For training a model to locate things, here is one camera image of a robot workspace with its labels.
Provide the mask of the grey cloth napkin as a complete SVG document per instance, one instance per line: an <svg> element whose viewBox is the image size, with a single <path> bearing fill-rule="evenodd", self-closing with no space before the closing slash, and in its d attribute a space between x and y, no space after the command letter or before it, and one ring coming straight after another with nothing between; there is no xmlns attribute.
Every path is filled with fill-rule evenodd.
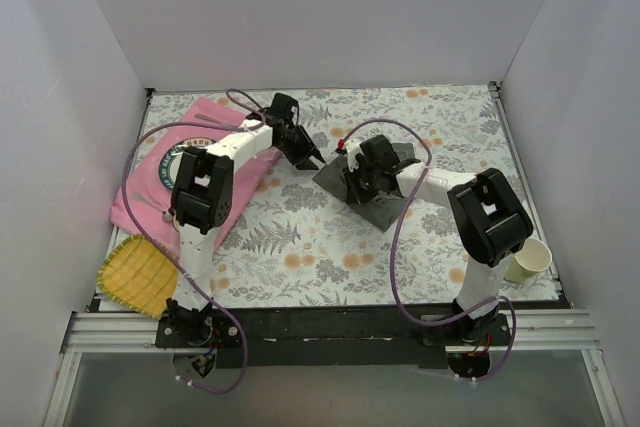
<svg viewBox="0 0 640 427"><path fill-rule="evenodd" d="M401 159L414 157L410 143L391 143ZM313 181L335 199L344 203L363 220L381 231L386 231L398 219L404 202L401 197L381 193L373 201L365 204L346 203L346 185L342 178L342 168L347 166L346 158L339 154L313 177Z"/></svg>

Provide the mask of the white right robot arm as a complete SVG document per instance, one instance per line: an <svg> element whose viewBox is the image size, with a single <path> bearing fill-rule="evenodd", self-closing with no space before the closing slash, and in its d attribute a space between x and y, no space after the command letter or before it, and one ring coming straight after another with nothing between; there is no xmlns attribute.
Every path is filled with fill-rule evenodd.
<svg viewBox="0 0 640 427"><path fill-rule="evenodd" d="M401 160L384 135L366 141L341 140L337 153L346 160L343 178L347 201L364 205L378 194L402 199L390 250L390 283L396 306L409 322L423 329L452 327L464 344L475 344L489 331L498 306L507 260L533 233L532 221L503 173L489 168L479 174L433 168L415 158ZM448 209L469 255L463 285L452 314L422 320L402 303L396 281L396 250L408 207L414 200Z"/></svg>

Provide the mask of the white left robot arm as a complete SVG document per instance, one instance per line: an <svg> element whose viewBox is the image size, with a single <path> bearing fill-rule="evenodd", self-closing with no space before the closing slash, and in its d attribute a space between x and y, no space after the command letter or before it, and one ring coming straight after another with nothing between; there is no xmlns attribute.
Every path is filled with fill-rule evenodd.
<svg viewBox="0 0 640 427"><path fill-rule="evenodd" d="M298 170L317 171L319 149L299 124L299 102L276 93L271 105L259 108L231 134L209 147L186 148L171 196L179 227L180 278L167 301L168 327L190 346L205 345L213 333L209 295L196 280L211 267L218 230L233 207L235 174L258 154L275 148Z"/></svg>

